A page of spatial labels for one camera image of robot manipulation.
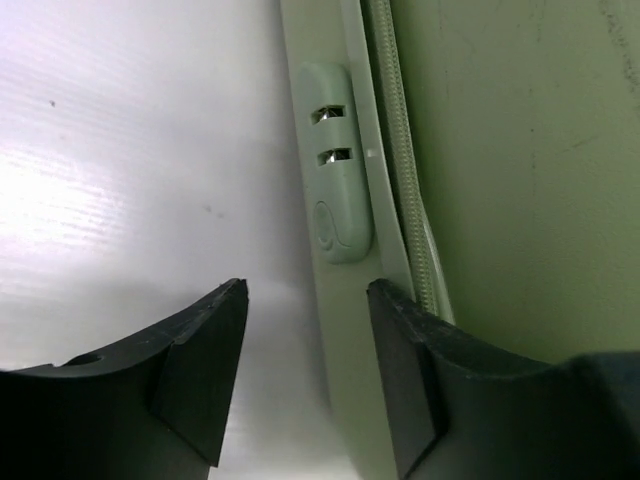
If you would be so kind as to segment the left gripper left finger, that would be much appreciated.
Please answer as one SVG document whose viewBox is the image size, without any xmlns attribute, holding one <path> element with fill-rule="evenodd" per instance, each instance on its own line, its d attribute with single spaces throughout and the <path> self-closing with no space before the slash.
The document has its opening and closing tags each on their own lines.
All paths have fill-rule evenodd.
<svg viewBox="0 0 640 480">
<path fill-rule="evenodd" d="M 5 479 L 205 479 L 219 465 L 249 306 L 231 279 L 55 366 L 1 375 Z"/>
</svg>

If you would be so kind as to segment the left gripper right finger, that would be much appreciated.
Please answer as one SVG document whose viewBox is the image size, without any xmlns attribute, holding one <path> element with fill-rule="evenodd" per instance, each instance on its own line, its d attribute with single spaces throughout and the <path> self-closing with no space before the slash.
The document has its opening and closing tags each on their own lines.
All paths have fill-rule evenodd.
<svg viewBox="0 0 640 480">
<path fill-rule="evenodd" d="M 402 479 L 635 479 L 639 355 L 559 364 L 486 343 L 384 279 L 367 289 Z"/>
</svg>

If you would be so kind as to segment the green hard-shell suitcase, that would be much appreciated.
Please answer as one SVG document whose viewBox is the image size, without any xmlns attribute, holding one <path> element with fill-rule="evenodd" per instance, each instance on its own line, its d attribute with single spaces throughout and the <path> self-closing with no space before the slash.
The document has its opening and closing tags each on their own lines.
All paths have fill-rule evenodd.
<svg viewBox="0 0 640 480">
<path fill-rule="evenodd" d="M 639 355 L 635 1 L 280 5 L 333 415 L 399 477 L 367 289 L 547 364 Z"/>
</svg>

